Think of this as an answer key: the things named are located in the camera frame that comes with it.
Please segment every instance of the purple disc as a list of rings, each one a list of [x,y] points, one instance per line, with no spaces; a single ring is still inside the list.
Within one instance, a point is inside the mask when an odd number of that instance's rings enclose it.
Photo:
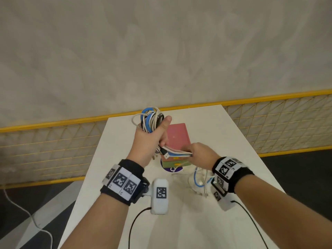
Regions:
[[[172,172],[172,173],[173,173],[173,172],[178,172],[178,171],[180,171],[180,170],[183,169],[183,167],[180,167],[180,166],[177,167],[175,171],[171,170],[171,169],[174,169],[174,168],[164,168],[161,159],[160,159],[160,165],[161,165],[161,167],[162,167],[164,170],[166,170],[166,171],[168,171],[168,172]]]

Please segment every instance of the white wall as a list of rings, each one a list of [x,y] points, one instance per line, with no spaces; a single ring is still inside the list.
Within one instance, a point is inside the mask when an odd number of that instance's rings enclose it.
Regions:
[[[332,0],[0,0],[0,126],[332,88]]]

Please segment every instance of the floor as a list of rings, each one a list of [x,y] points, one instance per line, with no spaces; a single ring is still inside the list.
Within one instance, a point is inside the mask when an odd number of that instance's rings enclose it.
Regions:
[[[285,192],[332,221],[332,150],[264,157]],[[31,213],[59,245],[82,181],[8,189],[8,196]],[[0,191],[0,248],[49,248],[49,236]]]

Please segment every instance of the table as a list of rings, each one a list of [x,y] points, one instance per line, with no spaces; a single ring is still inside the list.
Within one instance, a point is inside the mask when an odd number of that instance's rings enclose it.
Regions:
[[[164,111],[164,114],[173,117],[172,124],[186,124],[192,143],[202,142],[221,156],[236,157],[247,164],[257,176],[283,191],[221,105]],[[109,169],[126,158],[134,132],[131,116],[108,119],[59,248],[99,196],[101,182]],[[144,176],[150,182],[155,178],[168,180],[169,210],[167,215],[152,215],[149,211],[142,213],[132,229],[132,247],[265,248],[253,223],[240,206],[224,212],[212,194],[205,198],[188,188],[188,173],[193,169],[194,166],[187,166],[180,172],[186,175],[172,175],[160,166],[159,159],[152,160],[145,168]],[[120,249],[128,247],[129,229],[135,216],[149,206],[149,197],[143,197],[130,206],[119,244]],[[260,227],[259,229],[268,247],[277,248]]]

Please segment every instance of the black cable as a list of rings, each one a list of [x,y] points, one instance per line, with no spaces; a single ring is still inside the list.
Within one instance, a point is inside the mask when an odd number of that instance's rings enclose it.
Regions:
[[[233,200],[233,201],[231,201],[231,202],[232,202],[232,203],[233,203],[233,202],[237,203],[238,205],[240,205],[240,206],[242,207],[242,209],[245,210],[245,212],[246,212],[246,213],[248,214],[248,216],[250,217],[251,221],[254,223],[254,225],[255,225],[255,227],[256,227],[256,229],[257,229],[259,235],[261,236],[261,238],[262,238],[262,240],[263,240],[263,242],[264,242],[266,248],[269,249],[268,246],[267,246],[266,243],[265,243],[265,240],[263,239],[263,236],[261,235],[261,232],[259,231],[259,229],[258,229],[258,227],[257,227],[257,225],[256,225],[256,223],[255,223],[255,221],[252,219],[252,217],[251,217],[251,215],[249,214],[249,212],[248,212],[248,211],[242,206],[242,204],[240,204],[239,202],[237,202],[237,201],[235,201],[235,200]]]
[[[136,221],[136,218],[138,218],[139,215],[140,215],[142,212],[146,211],[146,210],[151,210],[151,207],[149,207],[149,208],[145,208],[145,209],[142,210],[139,214],[137,214],[137,216],[135,217],[134,221],[133,221],[132,224],[131,224],[130,231],[129,231],[128,249],[130,249],[130,234],[131,234],[132,226],[134,225],[134,223],[135,223],[135,221]]]

